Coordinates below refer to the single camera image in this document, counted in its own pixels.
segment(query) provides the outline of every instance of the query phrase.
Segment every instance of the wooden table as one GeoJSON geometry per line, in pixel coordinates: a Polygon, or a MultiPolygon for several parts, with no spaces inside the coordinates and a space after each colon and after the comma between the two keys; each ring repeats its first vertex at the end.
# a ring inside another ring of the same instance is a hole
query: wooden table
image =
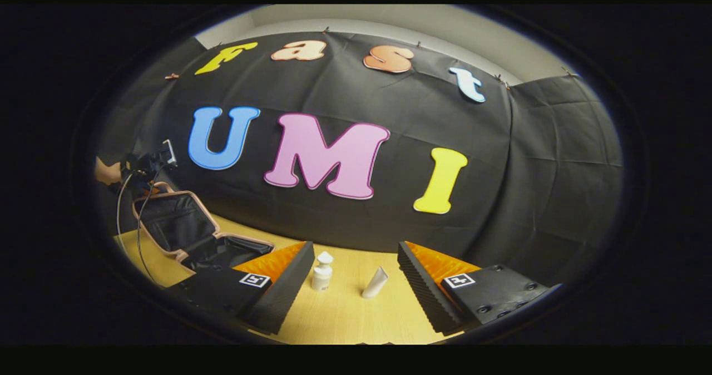
{"type": "MultiPolygon", "coordinates": [[[[221,231],[271,241],[277,250],[298,243],[298,240],[248,228],[216,215],[213,218],[221,231]]],[[[122,240],[129,257],[146,273],[138,254],[136,231],[122,234],[122,240]]],[[[146,266],[157,283],[167,287],[190,276],[181,264],[165,256],[145,238],[143,230],[141,250],[146,266]]],[[[404,274],[398,269],[396,253],[314,244],[315,256],[323,251],[334,258],[331,264],[334,274],[329,289],[314,291],[310,286],[312,275],[309,274],[279,334],[270,339],[288,344],[430,344],[447,339],[433,331],[404,274]],[[388,274],[388,282],[378,296],[364,299],[361,292],[379,267],[388,274]]]]}

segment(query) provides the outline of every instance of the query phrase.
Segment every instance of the white bottle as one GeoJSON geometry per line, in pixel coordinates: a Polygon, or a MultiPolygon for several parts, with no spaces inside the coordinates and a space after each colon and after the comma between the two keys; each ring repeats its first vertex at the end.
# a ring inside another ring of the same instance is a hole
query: white bottle
{"type": "Polygon", "coordinates": [[[331,280],[331,273],[333,269],[329,266],[334,260],[327,251],[319,254],[316,258],[319,261],[319,265],[314,268],[314,276],[312,277],[312,287],[317,292],[322,292],[329,288],[329,281],[331,280]]]}

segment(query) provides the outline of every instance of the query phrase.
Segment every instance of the light blue letter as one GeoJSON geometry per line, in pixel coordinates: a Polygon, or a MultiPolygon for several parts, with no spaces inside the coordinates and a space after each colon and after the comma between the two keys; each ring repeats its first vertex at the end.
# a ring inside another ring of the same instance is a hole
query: light blue letter
{"type": "Polygon", "coordinates": [[[485,96],[477,92],[475,84],[482,87],[482,82],[472,76],[470,71],[460,68],[450,68],[450,72],[457,75],[457,85],[466,96],[478,103],[485,102],[485,96]]]}
{"type": "Polygon", "coordinates": [[[232,126],[227,136],[227,145],[216,154],[208,149],[208,137],[213,122],[222,114],[222,109],[208,106],[198,109],[193,114],[195,122],[188,140],[188,154],[196,165],[212,170],[223,170],[235,165],[242,155],[242,146],[247,136],[247,127],[252,119],[260,116],[260,110],[251,106],[232,108],[228,114],[232,126]]]}

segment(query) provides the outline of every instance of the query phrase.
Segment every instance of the yellow letter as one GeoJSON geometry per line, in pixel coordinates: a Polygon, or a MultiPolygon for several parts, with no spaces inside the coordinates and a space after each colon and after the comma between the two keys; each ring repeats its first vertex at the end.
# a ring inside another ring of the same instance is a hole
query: yellow letter
{"type": "Polygon", "coordinates": [[[435,169],[430,177],[425,194],[413,203],[416,211],[432,214],[444,214],[450,211],[450,193],[455,187],[455,180],[460,168],[467,165],[467,158],[455,150],[433,149],[435,169]]]}
{"type": "Polygon", "coordinates": [[[272,59],[275,61],[288,61],[289,59],[297,58],[300,61],[313,61],[324,56],[321,53],[324,48],[326,48],[324,41],[295,41],[285,45],[283,50],[273,53],[272,59]]]}
{"type": "Polygon", "coordinates": [[[225,48],[224,50],[220,51],[220,53],[218,53],[215,58],[212,58],[211,61],[209,61],[205,66],[203,66],[203,68],[198,69],[195,74],[199,75],[201,73],[212,72],[215,69],[219,68],[222,62],[227,62],[232,58],[238,56],[242,52],[242,50],[252,50],[252,48],[255,48],[256,46],[257,43],[248,43],[247,45],[225,48]]]}

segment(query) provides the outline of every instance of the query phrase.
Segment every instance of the letter m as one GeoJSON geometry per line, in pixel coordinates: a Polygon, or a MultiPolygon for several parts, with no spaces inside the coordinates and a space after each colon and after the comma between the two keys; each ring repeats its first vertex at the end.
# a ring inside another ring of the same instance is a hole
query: letter m
{"type": "Polygon", "coordinates": [[[381,143],[390,137],[387,129],[372,124],[355,124],[329,147],[314,116],[285,114],[279,123],[284,127],[282,143],[274,168],[265,173],[267,183],[283,188],[295,187],[299,183],[294,175],[298,159],[304,182],[310,190],[318,188],[338,165],[336,178],[326,185],[329,193],[356,200],[373,196],[369,185],[371,172],[381,143]]]}

